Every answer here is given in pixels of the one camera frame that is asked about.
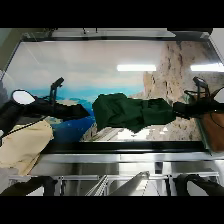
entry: dark green fabric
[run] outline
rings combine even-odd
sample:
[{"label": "dark green fabric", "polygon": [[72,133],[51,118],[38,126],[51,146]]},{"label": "dark green fabric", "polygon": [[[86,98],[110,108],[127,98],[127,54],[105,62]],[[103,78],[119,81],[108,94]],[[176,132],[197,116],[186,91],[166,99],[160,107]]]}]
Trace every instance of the dark green fabric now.
[{"label": "dark green fabric", "polygon": [[162,98],[141,100],[123,93],[100,94],[93,103],[97,130],[105,127],[127,128],[139,132],[150,125],[165,125],[176,119],[172,107]]}]

